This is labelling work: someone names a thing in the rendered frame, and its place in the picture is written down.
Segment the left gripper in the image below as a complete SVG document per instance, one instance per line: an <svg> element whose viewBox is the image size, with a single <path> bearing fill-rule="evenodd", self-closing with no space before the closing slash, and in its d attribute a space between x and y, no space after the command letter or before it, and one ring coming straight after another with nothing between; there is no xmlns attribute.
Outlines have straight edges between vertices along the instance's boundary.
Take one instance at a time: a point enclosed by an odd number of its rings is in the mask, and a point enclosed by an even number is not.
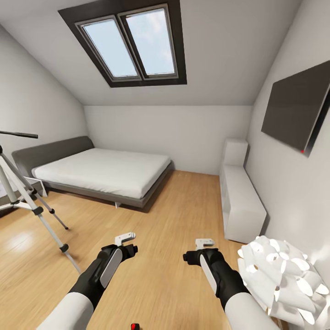
<svg viewBox="0 0 330 330"><path fill-rule="evenodd" d="M120 248L123 251L123 257L121 263L126 259L134 257L135 254L138 252L138 247L134 246L133 244L118 248Z"/></svg>

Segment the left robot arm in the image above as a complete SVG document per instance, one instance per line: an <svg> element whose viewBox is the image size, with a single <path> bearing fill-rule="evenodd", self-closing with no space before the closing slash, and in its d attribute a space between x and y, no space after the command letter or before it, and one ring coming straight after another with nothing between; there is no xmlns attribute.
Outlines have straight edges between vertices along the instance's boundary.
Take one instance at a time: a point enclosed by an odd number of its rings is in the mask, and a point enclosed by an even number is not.
<svg viewBox="0 0 330 330"><path fill-rule="evenodd" d="M36 330L86 330L87 325L120 263L138 252L133 244L135 233L117 236L115 244L101 248L97 258L76 284Z"/></svg>

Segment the camera tripod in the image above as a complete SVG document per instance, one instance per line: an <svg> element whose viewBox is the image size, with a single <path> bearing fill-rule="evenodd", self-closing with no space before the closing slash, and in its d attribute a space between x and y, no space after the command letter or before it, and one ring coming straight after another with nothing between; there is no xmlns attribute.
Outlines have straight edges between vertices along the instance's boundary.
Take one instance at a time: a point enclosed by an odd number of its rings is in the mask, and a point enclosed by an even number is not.
<svg viewBox="0 0 330 330"><path fill-rule="evenodd" d="M38 135L35 135L35 134L19 133L19 132L0 131L0 134L9 134L9 135L26 137L26 138L38 138ZM33 195L35 195L44 204L44 206L49 210L49 212L51 214L53 214L55 216L55 218L65 227L66 230L68 229L68 227L66 227L66 225L55 214L55 210L51 209L50 206L41 198L41 196L38 194L38 191L32 187L32 185L25 179L25 177L21 174L21 172L9 161L9 159L4 155L4 153L2 151L3 151L2 146L0 146L0 182L3 184L8 196L11 200L11 203L0 206L0 210L10 208L10 207L14 207L14 208L20 207L20 208L24 208L24 209L33 211L35 213L35 215L37 215L41 219L41 221L46 226L48 231L51 233L53 238L59 244L61 251L67 255L67 257L72 262L72 264L75 266L77 271L80 274L82 274L82 271L80 270L78 265L75 263L75 261L73 260L73 258L67 251L69 248L68 244L62 244L62 242L60 241L58 236L55 234L53 229L50 227L50 225L48 224L46 219L41 214L42 212L44 212L43 207L41 207L41 206L37 207L37 205L34 203L34 201L31 199L31 197L29 195L31 193ZM9 179L17 187L18 191L21 193L21 197L16 198L14 191L13 191L4 171L8 175ZM29 189L28 191L26 191L24 189L24 187L22 186L22 184L19 182L19 180L17 178L19 178L23 182L23 184ZM22 202L24 199L27 201L27 203Z"/></svg>

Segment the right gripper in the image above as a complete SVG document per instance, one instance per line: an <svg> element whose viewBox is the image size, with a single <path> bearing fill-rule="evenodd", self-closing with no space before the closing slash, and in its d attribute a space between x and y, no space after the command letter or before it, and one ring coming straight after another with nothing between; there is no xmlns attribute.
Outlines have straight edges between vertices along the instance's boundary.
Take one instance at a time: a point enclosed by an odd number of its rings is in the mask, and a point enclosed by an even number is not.
<svg viewBox="0 0 330 330"><path fill-rule="evenodd" d="M183 260L187 261L188 265L201 266L198 261L198 256L199 256L199 253L201 253L202 251L203 250L187 251L187 253L183 254Z"/></svg>

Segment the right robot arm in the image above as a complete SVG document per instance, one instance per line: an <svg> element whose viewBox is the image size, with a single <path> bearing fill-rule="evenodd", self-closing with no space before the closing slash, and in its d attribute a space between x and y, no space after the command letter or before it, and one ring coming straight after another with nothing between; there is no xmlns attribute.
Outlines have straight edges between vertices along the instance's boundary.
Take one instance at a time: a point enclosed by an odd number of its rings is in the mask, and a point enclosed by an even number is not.
<svg viewBox="0 0 330 330"><path fill-rule="evenodd" d="M196 239L196 251L183 260L201 266L227 316L231 330L281 330L244 285L240 273L232 270L212 239Z"/></svg>

